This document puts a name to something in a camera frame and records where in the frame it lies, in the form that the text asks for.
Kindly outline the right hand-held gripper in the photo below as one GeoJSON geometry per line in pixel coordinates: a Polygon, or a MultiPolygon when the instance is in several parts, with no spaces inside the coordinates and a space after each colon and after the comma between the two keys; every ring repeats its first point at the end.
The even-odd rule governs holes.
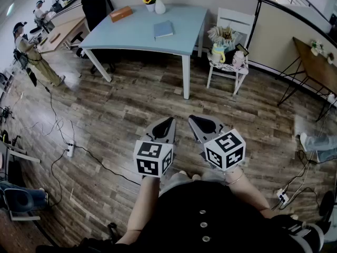
{"type": "MultiPolygon", "coordinates": [[[[188,119],[195,138],[204,143],[209,135],[220,134],[224,124],[210,115],[190,115],[188,119]]],[[[222,133],[204,143],[206,161],[213,169],[226,171],[245,159],[245,141],[236,129],[222,133]]]]}

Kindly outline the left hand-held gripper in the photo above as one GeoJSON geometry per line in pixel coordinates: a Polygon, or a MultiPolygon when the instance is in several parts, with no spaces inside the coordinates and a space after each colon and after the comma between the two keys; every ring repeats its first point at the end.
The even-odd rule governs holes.
{"type": "Polygon", "coordinates": [[[137,140],[133,160],[139,174],[161,178],[173,163],[176,120],[173,117],[159,119],[145,129],[145,135],[137,140]]]}

